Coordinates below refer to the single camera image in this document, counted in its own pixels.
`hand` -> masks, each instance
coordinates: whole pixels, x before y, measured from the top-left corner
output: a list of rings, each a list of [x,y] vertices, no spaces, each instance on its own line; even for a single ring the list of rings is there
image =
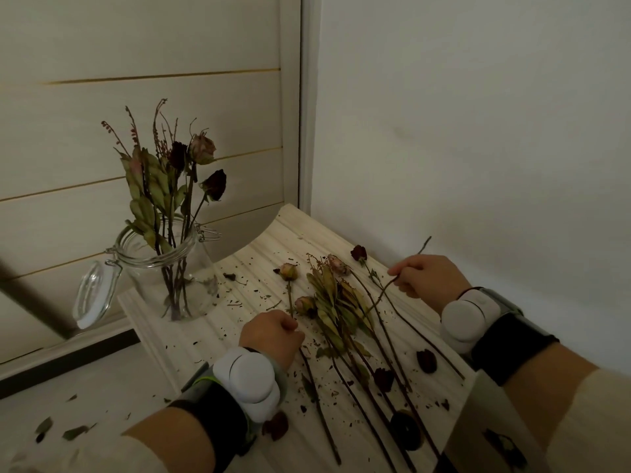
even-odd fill
[[[422,299],[439,315],[449,302],[471,288],[462,272],[444,255],[412,255],[390,267],[388,274],[400,275],[394,285],[408,297]]]
[[[287,371],[305,340],[296,330],[298,322],[282,310],[261,312],[241,330],[240,347],[249,347],[272,357]]]

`white table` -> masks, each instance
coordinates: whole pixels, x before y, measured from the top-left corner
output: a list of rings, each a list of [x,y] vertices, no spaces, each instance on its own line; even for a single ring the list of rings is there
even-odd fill
[[[220,299],[217,299],[217,307],[207,316],[184,323],[171,323],[153,313],[143,311],[144,302],[135,291],[123,293],[119,300],[147,352],[173,385],[175,395],[204,360],[211,364],[228,348],[236,346],[241,327],[258,312],[268,310],[278,302],[280,304],[277,308],[288,309],[285,282],[272,271],[282,263],[298,264],[300,278],[293,283],[294,299],[312,294],[311,286],[305,277],[309,271],[307,253],[315,256],[336,254],[351,265],[376,298],[379,290],[370,281],[367,271],[351,258],[352,247],[351,243],[307,214],[288,205],[280,210],[276,219],[257,239],[237,253],[217,262]],[[369,259],[368,265],[383,276],[384,280],[388,279],[386,268],[379,262]],[[247,285],[226,280],[222,272],[236,274],[237,280]],[[355,279],[349,278],[349,281],[363,292]],[[430,338],[466,377],[466,380],[462,381],[439,355],[437,372],[423,373],[416,362],[416,351],[429,346],[409,326],[394,316],[385,298],[380,302],[379,308],[413,387],[410,396],[438,449],[442,451],[471,389],[474,374],[467,364],[440,340],[437,333],[438,316],[429,307],[421,301],[407,298],[395,287],[390,288],[388,294],[399,312]],[[241,306],[228,306],[228,303],[236,302],[241,303]],[[269,435],[259,437],[250,452],[244,457],[237,457],[228,471],[389,471],[389,466],[359,410],[353,406],[353,401],[339,381],[335,370],[329,368],[332,365],[331,360],[327,357],[316,359],[317,348],[314,346],[314,340],[320,343],[323,339],[320,334],[314,332],[315,325],[300,317],[298,320],[300,329],[307,336],[303,348],[311,358],[310,365],[322,399],[322,409],[338,446],[342,465],[338,466],[335,463],[320,425],[316,406],[311,403],[302,388],[301,377],[303,373],[307,376],[307,371],[301,358],[297,356],[288,374],[288,395],[281,405],[281,409],[289,418],[288,433],[277,442],[273,442]],[[383,345],[386,345],[383,332],[380,333]],[[377,360],[381,355],[376,344],[368,339],[363,343],[373,354],[373,368],[385,366]],[[340,365],[340,370],[346,375],[347,380],[351,379],[350,372],[343,365]],[[371,388],[376,397],[376,386],[372,384]],[[379,421],[366,395],[357,384],[352,389],[378,430],[397,471],[408,471],[394,441]],[[383,411],[388,412],[385,402],[381,398],[376,398],[381,401]],[[396,384],[390,398],[398,409],[404,407],[405,400]],[[436,404],[445,399],[449,401],[449,411]],[[306,413],[302,413],[301,405],[306,406]],[[434,470],[437,458],[427,441],[421,449],[410,452],[409,455],[419,472]]]

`left hand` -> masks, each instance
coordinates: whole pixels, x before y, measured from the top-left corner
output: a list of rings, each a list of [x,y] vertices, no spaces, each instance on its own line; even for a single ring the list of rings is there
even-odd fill
[[[298,322],[282,310],[261,312],[243,326],[239,346],[272,357],[287,371],[305,340],[297,328]]]

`white wrist sensor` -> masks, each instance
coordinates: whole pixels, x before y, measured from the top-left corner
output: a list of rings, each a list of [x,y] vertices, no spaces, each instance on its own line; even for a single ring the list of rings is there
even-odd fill
[[[489,327],[509,312],[523,315],[519,307],[491,289],[467,290],[443,309],[440,336],[460,355],[469,354]]]
[[[213,374],[250,420],[269,420],[280,402],[274,367],[263,354],[235,347],[213,365]]]

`wall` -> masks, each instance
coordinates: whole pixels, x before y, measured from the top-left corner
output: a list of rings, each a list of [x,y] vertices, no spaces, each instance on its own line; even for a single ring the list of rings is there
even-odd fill
[[[212,255],[255,238],[297,198],[299,33],[300,0],[4,3],[0,282],[28,287],[75,327],[81,276],[131,216],[115,140],[100,122],[129,149],[128,105],[151,147],[160,98],[172,127],[179,118],[180,141],[194,118],[193,131],[207,128],[215,141],[219,160],[200,176],[228,176],[222,201],[198,217],[238,226],[208,245]]]
[[[322,0],[311,214],[631,373],[631,0]]]

